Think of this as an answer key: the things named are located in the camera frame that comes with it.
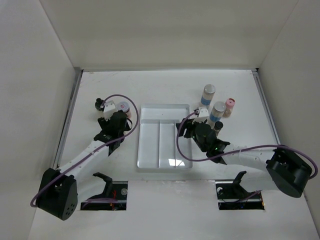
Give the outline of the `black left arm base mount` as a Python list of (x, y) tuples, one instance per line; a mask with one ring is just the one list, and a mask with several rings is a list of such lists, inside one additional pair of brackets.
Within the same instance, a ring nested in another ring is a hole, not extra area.
[(102, 193), (94, 195), (92, 199), (108, 199), (113, 190), (113, 179), (100, 172), (94, 173), (93, 176), (102, 179), (105, 185)]

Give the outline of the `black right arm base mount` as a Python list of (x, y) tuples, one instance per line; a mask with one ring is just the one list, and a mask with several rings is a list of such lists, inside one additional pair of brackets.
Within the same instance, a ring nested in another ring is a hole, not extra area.
[(239, 201), (249, 196), (249, 193), (240, 185), (246, 173), (246, 171), (239, 172), (231, 184), (232, 195), (235, 199), (238, 198)]

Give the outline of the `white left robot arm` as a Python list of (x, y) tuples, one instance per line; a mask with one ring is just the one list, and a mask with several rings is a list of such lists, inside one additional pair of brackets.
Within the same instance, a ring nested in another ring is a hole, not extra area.
[[(48, 168), (43, 173), (38, 193), (30, 203), (32, 207), (65, 221), (77, 206), (86, 209), (117, 202), (113, 179), (95, 171), (95, 167), (120, 147), (125, 133), (131, 133), (134, 127), (121, 110), (112, 113), (109, 118), (100, 117), (98, 123), (101, 131), (83, 152), (66, 165), (58, 169)], [(98, 183), (95, 190), (90, 187), (79, 190), (88, 177), (96, 177), (103, 182)]]

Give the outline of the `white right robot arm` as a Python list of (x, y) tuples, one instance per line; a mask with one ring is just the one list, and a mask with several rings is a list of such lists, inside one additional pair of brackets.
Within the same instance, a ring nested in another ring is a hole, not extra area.
[(241, 148), (217, 138), (205, 122), (191, 119), (177, 123), (177, 138), (192, 139), (205, 153), (206, 161), (222, 165), (237, 165), (259, 170), (256, 175), (244, 171), (233, 180), (232, 192), (238, 198), (249, 192), (279, 190), (293, 198), (301, 197), (307, 182), (316, 171), (305, 162), (306, 157), (285, 145), (258, 145)]

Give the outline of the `black-cap brown spice bottle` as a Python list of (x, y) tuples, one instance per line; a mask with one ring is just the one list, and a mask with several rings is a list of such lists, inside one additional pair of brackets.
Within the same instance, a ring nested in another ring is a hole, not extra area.
[(94, 104), (96, 110), (103, 112), (104, 111), (104, 100), (101, 98), (97, 98)]

